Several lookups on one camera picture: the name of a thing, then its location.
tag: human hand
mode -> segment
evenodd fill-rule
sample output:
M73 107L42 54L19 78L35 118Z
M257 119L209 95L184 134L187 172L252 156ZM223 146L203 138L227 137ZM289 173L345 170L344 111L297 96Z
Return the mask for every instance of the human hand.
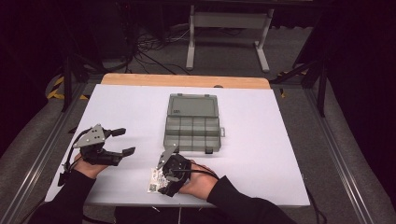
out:
M200 167L196 165L194 161L191 161L192 170L200 170L206 172L209 171L213 174L215 173L210 168L206 166L203 167ZM190 194L199 199L206 200L209 196L210 191L212 191L213 187L216 185L217 182L218 180L214 176L202 173L191 173L190 182L181 187L178 192L183 194Z
M76 165L73 167L73 169L79 171L80 173L84 174L85 176L91 178L91 179L96 179L96 177L101 173L103 170L105 170L108 165L91 165L90 163L84 161L81 158L81 154L78 153L77 156L75 157Z

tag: gray plastic box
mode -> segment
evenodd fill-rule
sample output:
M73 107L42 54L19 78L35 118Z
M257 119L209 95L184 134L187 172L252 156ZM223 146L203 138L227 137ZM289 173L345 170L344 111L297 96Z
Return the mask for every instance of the gray plastic box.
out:
M206 154L219 151L217 96L171 94L163 146L179 146L180 151L204 151Z

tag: metal frame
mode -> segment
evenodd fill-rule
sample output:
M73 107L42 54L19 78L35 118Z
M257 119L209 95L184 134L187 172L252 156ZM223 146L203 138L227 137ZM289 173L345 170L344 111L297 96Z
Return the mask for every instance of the metal frame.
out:
M0 223L11 224L15 222L17 215L19 214L22 206L28 199L30 193L33 190L33 187L35 186L35 183L37 182L38 178L41 175L41 172L44 169L44 166L46 165L48 159L50 158L50 154L58 142L59 136L61 134L61 130L63 129L70 114L72 113L73 108L77 103L77 99L83 93L85 86L86 84L83 83L77 84L77 87L73 94L74 100L67 107L67 109L63 113L61 113L60 117L57 119L54 127L52 128L52 131L49 134L49 137L47 138L46 143L41 148L37 158L35 159L35 162L33 163L32 167L30 168L27 175L23 179L23 182L20 188L18 189L17 194L15 195L11 204L9 205L6 213L0 220Z
M254 47L262 66L264 73L269 73L267 59L263 51L265 37L271 25L274 10L269 9L268 12L262 14L247 13L219 13L219 12L195 12L195 6L191 6L190 11L190 43L187 52L186 68L192 70L194 67L195 54L195 27L227 27L227 28L245 28L245 29L261 29L262 36L259 41L255 41Z
M359 192L355 177L353 176L352 172L350 172L347 163L345 162L343 155L340 151L340 148L335 142L334 135L332 134L332 130L330 129L327 120L323 118L317 111L317 100L315 98L315 94L313 93L312 89L304 90L304 93L306 98L308 99L308 103L310 104L315 114L315 118L317 119L320 129L323 131L323 134L327 139L330 147L330 154L332 156L335 168L337 169L338 174L341 177L341 181L344 184L344 188L346 189L349 200L352 202L359 222L364 224L374 223L370 212L367 209L363 198L361 197L361 193Z

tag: metal rail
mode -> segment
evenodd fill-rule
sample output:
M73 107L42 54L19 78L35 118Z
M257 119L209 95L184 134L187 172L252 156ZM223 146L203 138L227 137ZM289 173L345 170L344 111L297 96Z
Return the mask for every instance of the metal rail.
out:
M18 189L17 194L15 195L14 199L12 200L11 204L9 205L6 213L2 217L0 223L2 224L11 224L15 222L15 219L19 212L21 211L22 206L26 202L27 198L29 197L30 193L35 186L38 178L41 175L41 172L44 169L44 166L47 163L47 160L50 157L52 150L54 149L56 143L58 142L59 135L61 134L61 130L63 129L67 119L69 118L73 108L77 103L78 97L83 93L86 84L78 83L76 85L76 89L73 92L73 101L71 102L70 106L59 116L56 120L52 131L49 134L44 146L41 148L35 162L33 163L32 167L30 168L29 172L27 173L26 177L24 178L20 188Z
M312 89L306 89L304 90L304 93L306 98L308 99L308 102L312 110L314 111L320 129L323 131L328 141L332 160L344 184L344 188L346 189L346 193L349 196L349 200L352 202L353 208L355 209L359 222L362 224L374 223L373 219L370 216L370 212L368 211L366 204L364 203L363 198L361 197L355 178L353 174L349 171L349 168L347 167L343 155L341 154L341 151L335 142L335 138L332 134L332 130L330 129L327 120L323 118L318 112L317 99L315 94L313 93Z

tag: small tag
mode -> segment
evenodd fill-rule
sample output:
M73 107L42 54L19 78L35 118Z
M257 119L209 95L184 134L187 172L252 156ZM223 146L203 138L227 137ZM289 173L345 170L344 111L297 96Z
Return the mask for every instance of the small tag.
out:
M148 193L160 193L158 189L165 188L169 181L163 176L163 169L151 168L151 177L148 183Z

